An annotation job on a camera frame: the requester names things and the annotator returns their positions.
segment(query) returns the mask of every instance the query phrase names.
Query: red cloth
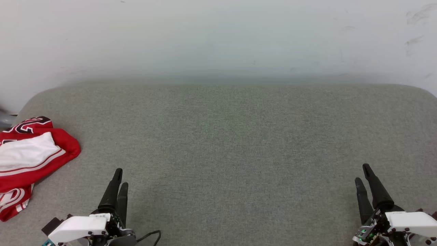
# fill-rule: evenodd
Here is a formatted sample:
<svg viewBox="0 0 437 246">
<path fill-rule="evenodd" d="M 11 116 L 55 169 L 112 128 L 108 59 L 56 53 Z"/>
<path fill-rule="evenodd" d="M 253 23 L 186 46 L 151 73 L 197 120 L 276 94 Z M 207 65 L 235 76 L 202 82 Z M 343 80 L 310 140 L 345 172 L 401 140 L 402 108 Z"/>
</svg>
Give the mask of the red cloth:
<svg viewBox="0 0 437 246">
<path fill-rule="evenodd" d="M 38 137 L 47 132 L 51 133 L 55 145 L 61 150 L 32 168 L 0 169 L 1 221 L 6 221 L 23 210 L 31 196 L 33 184 L 77 157 L 80 146 L 65 130 L 53 128 L 52 121 L 44 116 L 27 119 L 0 132 L 0 146 L 12 141 Z"/>
</svg>

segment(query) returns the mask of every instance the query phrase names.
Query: gray fabric surface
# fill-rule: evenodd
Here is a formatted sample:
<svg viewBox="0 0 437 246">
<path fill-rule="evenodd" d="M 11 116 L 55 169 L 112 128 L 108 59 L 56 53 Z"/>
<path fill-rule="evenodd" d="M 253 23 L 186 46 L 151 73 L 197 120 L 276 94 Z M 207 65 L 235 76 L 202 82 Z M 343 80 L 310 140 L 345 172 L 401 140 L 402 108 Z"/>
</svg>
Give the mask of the gray fabric surface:
<svg viewBox="0 0 437 246">
<path fill-rule="evenodd" d="M 161 229 L 159 246 L 351 245 L 365 162 L 396 204 L 437 210 L 437 99 L 413 87 L 93 85 L 43 92 L 18 120 L 40 115 L 82 153 L 0 223 L 0 245 L 88 215 L 117 167 L 128 226 Z"/>
</svg>

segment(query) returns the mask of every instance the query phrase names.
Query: white wall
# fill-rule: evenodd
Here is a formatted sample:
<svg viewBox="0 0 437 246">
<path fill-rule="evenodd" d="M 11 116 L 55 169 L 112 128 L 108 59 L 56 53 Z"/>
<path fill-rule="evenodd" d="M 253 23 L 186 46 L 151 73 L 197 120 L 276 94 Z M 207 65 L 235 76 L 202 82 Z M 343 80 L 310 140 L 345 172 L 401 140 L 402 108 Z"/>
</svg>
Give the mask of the white wall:
<svg viewBox="0 0 437 246">
<path fill-rule="evenodd" d="M 436 45 L 437 0 L 0 0 L 0 108 L 106 81 L 399 83 L 437 95 Z"/>
</svg>

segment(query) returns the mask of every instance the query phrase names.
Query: white fabric panel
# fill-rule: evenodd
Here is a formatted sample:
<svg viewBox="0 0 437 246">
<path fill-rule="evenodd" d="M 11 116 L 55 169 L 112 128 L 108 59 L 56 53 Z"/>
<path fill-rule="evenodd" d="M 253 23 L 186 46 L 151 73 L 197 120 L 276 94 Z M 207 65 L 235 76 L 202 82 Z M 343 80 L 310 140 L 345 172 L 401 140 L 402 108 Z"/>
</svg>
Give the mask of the white fabric panel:
<svg viewBox="0 0 437 246">
<path fill-rule="evenodd" d="M 5 143 L 0 146 L 0 171 L 38 166 L 60 150 L 50 132 L 34 138 Z"/>
</svg>

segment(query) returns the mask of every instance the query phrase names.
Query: gray pipe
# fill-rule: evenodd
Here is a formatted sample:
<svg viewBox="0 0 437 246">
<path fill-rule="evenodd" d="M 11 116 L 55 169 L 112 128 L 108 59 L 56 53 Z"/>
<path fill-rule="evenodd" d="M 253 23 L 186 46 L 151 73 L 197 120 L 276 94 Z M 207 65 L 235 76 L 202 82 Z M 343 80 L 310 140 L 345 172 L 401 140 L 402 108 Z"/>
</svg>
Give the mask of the gray pipe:
<svg viewBox="0 0 437 246">
<path fill-rule="evenodd" d="M 16 116 L 11 116 L 0 112 L 0 127 L 11 127 L 14 122 Z"/>
</svg>

